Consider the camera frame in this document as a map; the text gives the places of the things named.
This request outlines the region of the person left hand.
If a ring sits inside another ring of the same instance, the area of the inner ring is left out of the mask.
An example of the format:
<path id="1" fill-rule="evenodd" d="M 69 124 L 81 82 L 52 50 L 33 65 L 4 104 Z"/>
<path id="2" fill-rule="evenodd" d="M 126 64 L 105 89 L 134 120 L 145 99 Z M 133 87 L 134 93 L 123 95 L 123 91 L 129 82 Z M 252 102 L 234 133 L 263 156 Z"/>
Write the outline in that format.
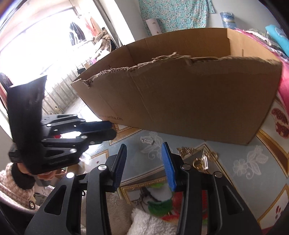
<path id="1" fill-rule="evenodd" d="M 27 174 L 29 176 L 36 176 L 38 179 L 40 180 L 45 180 L 45 181 L 50 181 L 54 178 L 54 176 L 56 175 L 56 170 L 54 171 L 50 171 L 50 172 L 46 172 L 46 173 L 42 173 L 39 175 L 32 175 L 25 167 L 24 164 L 22 163 L 17 163 L 17 167 L 20 170 L 21 173 L 23 174 Z"/>

